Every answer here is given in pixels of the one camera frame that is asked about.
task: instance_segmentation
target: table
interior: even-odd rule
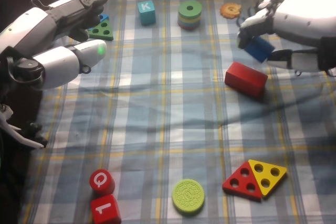
[[[153,0],[156,24],[142,27],[137,2],[109,0],[114,41],[106,57],[69,84],[44,92],[38,122],[49,139],[32,152],[21,223],[91,223],[89,177],[114,177],[123,224],[335,223],[336,82],[324,73],[261,65],[236,47],[234,20],[256,0],[198,0],[200,27],[184,31],[184,0]],[[276,48],[302,46],[266,36]],[[233,61],[268,75],[256,102],[224,85]],[[288,178],[261,204],[221,185],[244,161],[285,166]],[[171,193],[181,179],[205,190],[203,211],[180,216]]]

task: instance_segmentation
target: yellow triangle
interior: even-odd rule
[[[267,196],[287,172],[285,167],[253,159],[250,159],[248,163],[251,166],[263,196]]]

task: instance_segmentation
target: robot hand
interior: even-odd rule
[[[99,14],[106,2],[59,0],[44,6],[32,0],[35,7],[0,33],[0,128],[12,139],[32,148],[44,147],[6,122],[13,112],[2,104],[3,96],[16,84],[49,89],[89,73],[104,57],[107,46],[102,40],[83,42],[89,38],[85,29],[100,23]],[[50,49],[62,36],[83,43]]]
[[[277,34],[283,39],[312,47],[273,51],[271,66],[300,72],[328,71],[336,67],[336,8],[331,0],[264,0],[238,33],[239,48],[254,37]]]

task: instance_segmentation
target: blue and white plaid fabric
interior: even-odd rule
[[[184,31],[184,0],[153,0],[143,27],[137,2],[110,0],[114,41],[105,58],[71,83],[44,92],[39,123],[48,146],[32,153],[20,223],[92,223],[89,177],[106,168],[123,224],[336,223],[334,79],[261,65],[236,46],[234,20],[256,0],[198,0],[201,25]],[[300,45],[266,37],[278,49]],[[233,61],[268,75],[263,102],[224,85]],[[285,166],[288,178],[261,204],[222,191],[248,159]],[[171,193],[181,179],[202,184],[206,202],[179,215]]]

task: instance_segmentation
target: green light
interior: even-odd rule
[[[98,54],[99,55],[104,55],[105,54],[105,47],[104,46],[98,47]]]

